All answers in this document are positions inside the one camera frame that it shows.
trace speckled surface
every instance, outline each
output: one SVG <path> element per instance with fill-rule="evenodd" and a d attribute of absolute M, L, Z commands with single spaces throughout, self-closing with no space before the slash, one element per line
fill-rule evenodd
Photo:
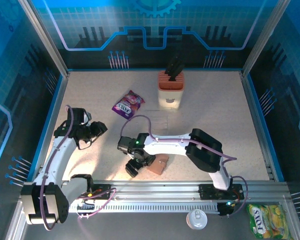
<path fill-rule="evenodd" d="M 129 157 L 117 150 L 125 119 L 111 110 L 129 90 L 144 98 L 138 114 L 151 118 L 152 132 L 158 135 L 190 133 L 192 128 L 207 132 L 237 161 L 226 164 L 232 175 L 247 180 L 268 180 L 262 152 L 238 72 L 185 71 L 185 89 L 178 111 L 159 108 L 157 71 L 72 72 L 57 119 L 66 118 L 65 105 L 85 108 L 93 121 L 106 124 L 108 131 L 90 148 L 75 150 L 63 179 L 74 174 L 92 174 L 94 180 L 131 180 L 125 171 Z M 147 121 L 136 118 L 123 135 L 137 137 L 147 131 Z M 162 175 L 146 169 L 133 180 L 199 181 L 211 180 L 185 156 L 171 155 Z"/>

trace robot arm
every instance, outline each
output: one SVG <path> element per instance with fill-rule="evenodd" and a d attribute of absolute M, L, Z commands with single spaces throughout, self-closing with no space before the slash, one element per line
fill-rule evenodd
<path fill-rule="evenodd" d="M 23 209 L 28 224 L 43 223 L 39 197 L 43 176 L 51 157 L 53 157 L 53 161 L 49 166 L 44 184 L 44 212 L 47 223 L 63 223 L 68 216 L 69 205 L 81 194 L 91 191 L 93 180 L 90 175 L 74 175 L 64 187 L 62 187 L 62 177 L 75 149 L 77 147 L 79 150 L 82 149 L 80 141 L 89 143 L 88 147 L 90 147 L 98 137 L 107 131 L 107 127 L 102 122 L 90 123 L 91 115 L 83 108 L 72 108 L 72 111 L 73 125 L 67 139 L 53 156 L 53 152 L 69 130 L 71 121 L 69 111 L 67 120 L 54 131 L 52 150 L 42 170 L 33 182 L 25 182 L 21 190 Z"/>
<path fill-rule="evenodd" d="M 200 170 L 207 172 L 216 189 L 229 189 L 231 178 L 222 164 L 223 158 L 190 142 L 199 142 L 222 153 L 222 144 L 219 141 L 197 128 L 183 135 L 153 136 L 155 139 L 148 133 L 140 133 L 136 139 L 126 136 L 120 138 L 117 149 L 132 156 L 125 166 L 132 177 L 138 174 L 140 168 L 150 166 L 156 154 L 176 154 L 187 156 Z"/>

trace snack bag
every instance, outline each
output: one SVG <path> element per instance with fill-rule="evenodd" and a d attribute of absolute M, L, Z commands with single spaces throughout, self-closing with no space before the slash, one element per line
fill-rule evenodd
<path fill-rule="evenodd" d="M 293 240 L 281 205 L 249 204 L 250 229 L 257 239 Z"/>
<path fill-rule="evenodd" d="M 125 119 L 130 119 L 144 103 L 142 97 L 130 90 L 112 107 L 112 110 Z"/>

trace green snack bag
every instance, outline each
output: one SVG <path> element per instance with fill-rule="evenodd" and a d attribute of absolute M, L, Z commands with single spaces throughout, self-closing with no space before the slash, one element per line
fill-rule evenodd
<path fill-rule="evenodd" d="M 249 204 L 250 229 L 257 239 L 293 240 L 281 205 Z"/>

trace purple snack bag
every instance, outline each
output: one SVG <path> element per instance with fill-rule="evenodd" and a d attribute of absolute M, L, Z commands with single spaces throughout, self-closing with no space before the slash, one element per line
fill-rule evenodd
<path fill-rule="evenodd" d="M 125 119 L 130 119 L 144 103 L 142 97 L 130 90 L 112 107 L 112 110 Z"/>

